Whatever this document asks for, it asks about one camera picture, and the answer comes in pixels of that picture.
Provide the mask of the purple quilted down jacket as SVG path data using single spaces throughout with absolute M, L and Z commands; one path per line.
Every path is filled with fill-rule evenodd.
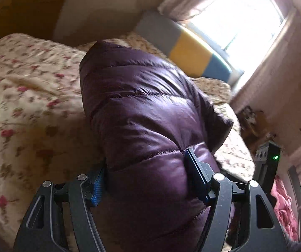
M 209 209 L 188 188 L 184 153 L 218 171 L 233 122 L 172 64 L 113 43 L 86 53 L 80 86 L 108 167 L 101 228 L 124 251 L 193 251 Z

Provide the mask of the floral duvet on bed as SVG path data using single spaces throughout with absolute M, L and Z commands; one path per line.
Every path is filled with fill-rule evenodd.
M 0 39 L 0 242 L 13 247 L 45 180 L 64 183 L 99 162 L 85 119 L 75 48 L 26 34 Z

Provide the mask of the right pink curtain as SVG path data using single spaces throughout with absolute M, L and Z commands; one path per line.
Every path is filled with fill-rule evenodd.
M 255 72 L 245 73 L 236 84 L 231 107 L 237 113 L 250 106 L 272 114 L 272 105 L 283 107 L 300 82 L 301 17 L 294 10 Z

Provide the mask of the grey yellow teal headboard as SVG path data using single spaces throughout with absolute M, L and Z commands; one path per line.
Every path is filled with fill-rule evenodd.
M 190 77 L 218 79 L 233 86 L 241 76 L 203 39 L 156 11 L 144 12 L 134 32 Z

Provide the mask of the pink ruffled blanket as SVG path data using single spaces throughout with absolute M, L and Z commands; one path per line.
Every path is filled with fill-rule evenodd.
M 298 241 L 298 224 L 292 210 L 292 198 L 287 193 L 284 182 L 276 175 L 270 194 L 276 199 L 274 212 L 279 223 L 292 241 Z

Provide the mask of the cluttered wooden side table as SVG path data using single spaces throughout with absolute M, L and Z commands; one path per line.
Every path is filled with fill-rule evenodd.
M 250 106 L 244 107 L 237 114 L 240 123 L 240 133 L 247 148 L 254 153 L 258 147 L 268 141 L 274 141 L 271 127 L 262 110 L 253 110 Z

